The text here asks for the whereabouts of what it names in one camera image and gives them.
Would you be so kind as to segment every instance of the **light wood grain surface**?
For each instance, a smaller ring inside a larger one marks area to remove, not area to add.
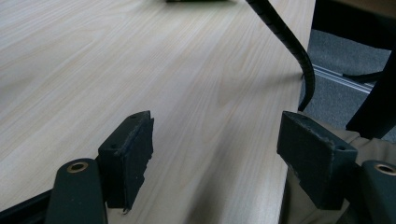
[[[307,46],[314,0],[271,0]],[[0,2],[0,210],[150,110],[154,154],[110,223],[277,223],[301,69],[243,0]]]

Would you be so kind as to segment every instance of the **black plastic part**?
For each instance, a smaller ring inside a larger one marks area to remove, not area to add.
[[[382,138],[396,125],[396,51],[393,50],[367,99],[346,129],[364,138]]]
[[[107,223],[95,160],[70,161],[58,170],[45,223]]]
[[[312,29],[377,49],[392,49],[395,21],[337,1],[316,1]]]
[[[354,171],[347,177],[344,185],[345,198],[349,201],[348,212],[344,215],[353,218],[359,224],[372,224],[373,221],[361,190],[360,172],[361,167],[355,164]]]
[[[149,111],[134,114],[99,147],[107,207],[132,208],[153,152],[153,124]]]
[[[396,166],[382,161],[365,161],[361,187],[374,223],[396,223]]]
[[[376,73],[358,75],[358,76],[343,74],[343,77],[347,77],[359,83],[369,83],[369,82],[377,82],[382,77],[382,75],[383,72],[376,72]]]
[[[51,190],[16,204],[0,213],[0,223],[44,223]]]
[[[268,0],[247,0],[253,10],[259,15],[264,23],[282,41],[290,53],[297,59],[303,69],[305,79],[305,96],[299,105],[299,110],[304,111],[311,101],[315,92],[315,74],[311,60],[300,41],[283,22]]]
[[[358,151],[312,119],[283,112],[277,153],[319,209],[340,209]]]

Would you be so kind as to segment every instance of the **gray carpet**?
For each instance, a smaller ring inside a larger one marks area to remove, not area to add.
[[[360,75],[382,71],[390,51],[313,30],[308,54],[315,65],[340,74]],[[316,92],[305,113],[344,129],[366,97],[365,92],[317,76]],[[396,142],[396,129],[383,139]]]

